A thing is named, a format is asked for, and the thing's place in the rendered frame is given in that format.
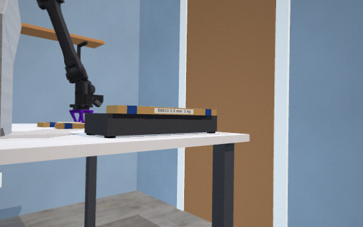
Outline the white welding electrode pack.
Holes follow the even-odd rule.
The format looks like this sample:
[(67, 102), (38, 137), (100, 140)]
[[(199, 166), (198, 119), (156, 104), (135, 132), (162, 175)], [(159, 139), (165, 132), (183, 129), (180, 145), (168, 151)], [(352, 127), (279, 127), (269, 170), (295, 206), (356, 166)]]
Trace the white welding electrode pack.
[(56, 129), (79, 129), (84, 128), (84, 123), (55, 123)]
[(55, 127), (55, 123), (82, 123), (82, 122), (38, 122), (37, 127)]
[(106, 106), (107, 114), (217, 115), (217, 110), (154, 106)]

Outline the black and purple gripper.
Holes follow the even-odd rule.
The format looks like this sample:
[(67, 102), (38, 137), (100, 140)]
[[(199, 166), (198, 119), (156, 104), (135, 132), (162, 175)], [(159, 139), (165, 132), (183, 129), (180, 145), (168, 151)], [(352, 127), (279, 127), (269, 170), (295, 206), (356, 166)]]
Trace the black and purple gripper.
[[(70, 114), (73, 117), (74, 121), (77, 122), (74, 113), (79, 113), (78, 122), (84, 123), (84, 116), (83, 113), (92, 114), (93, 110), (89, 110), (92, 108), (92, 104), (85, 104), (85, 94), (88, 93), (75, 93), (75, 104), (70, 104), (70, 107), (73, 107), (73, 110), (70, 110)], [(85, 107), (84, 107), (85, 106)]]

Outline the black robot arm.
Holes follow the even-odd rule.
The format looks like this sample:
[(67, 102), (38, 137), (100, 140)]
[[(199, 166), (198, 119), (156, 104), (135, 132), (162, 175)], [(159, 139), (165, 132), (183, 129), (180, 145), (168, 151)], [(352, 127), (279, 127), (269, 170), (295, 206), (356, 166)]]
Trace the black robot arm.
[(85, 104), (94, 104), (96, 107), (100, 107), (103, 103), (103, 95), (93, 95), (95, 87), (87, 79), (88, 75), (75, 51), (62, 15), (61, 4), (64, 2), (64, 0), (37, 0), (38, 6), (42, 10), (47, 10), (53, 24), (64, 55), (67, 80), (69, 83), (75, 83), (75, 93), (88, 93), (85, 94)]

